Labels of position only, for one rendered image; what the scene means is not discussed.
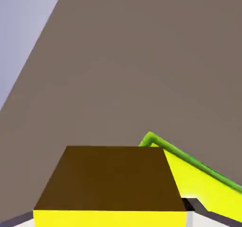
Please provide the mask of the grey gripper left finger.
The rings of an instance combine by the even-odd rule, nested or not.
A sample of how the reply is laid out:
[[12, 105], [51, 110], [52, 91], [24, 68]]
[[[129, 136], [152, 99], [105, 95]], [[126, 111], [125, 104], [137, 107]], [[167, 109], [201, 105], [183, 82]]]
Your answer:
[[0, 222], [0, 227], [34, 227], [33, 212], [30, 211], [6, 221]]

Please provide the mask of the large lime green box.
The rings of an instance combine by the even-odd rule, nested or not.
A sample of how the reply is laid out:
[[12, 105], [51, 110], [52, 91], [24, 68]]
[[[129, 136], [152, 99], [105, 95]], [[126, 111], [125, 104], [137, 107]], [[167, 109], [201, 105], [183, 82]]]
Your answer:
[[204, 163], [148, 132], [140, 147], [164, 150], [181, 197], [197, 198], [209, 213], [242, 223], [242, 186], [219, 174]]

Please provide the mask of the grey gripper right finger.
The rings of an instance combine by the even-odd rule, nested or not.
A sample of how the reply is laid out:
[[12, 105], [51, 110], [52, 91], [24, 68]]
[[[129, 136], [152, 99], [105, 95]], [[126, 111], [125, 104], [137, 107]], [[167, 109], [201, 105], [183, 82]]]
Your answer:
[[182, 198], [186, 227], [242, 227], [242, 222], [208, 211], [197, 198]]

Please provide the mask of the small yellow cube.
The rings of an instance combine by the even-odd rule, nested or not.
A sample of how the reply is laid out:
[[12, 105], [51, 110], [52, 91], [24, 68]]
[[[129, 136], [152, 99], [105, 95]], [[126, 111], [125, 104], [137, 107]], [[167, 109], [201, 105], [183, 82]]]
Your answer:
[[33, 210], [35, 227], [186, 227], [164, 150], [69, 146]]

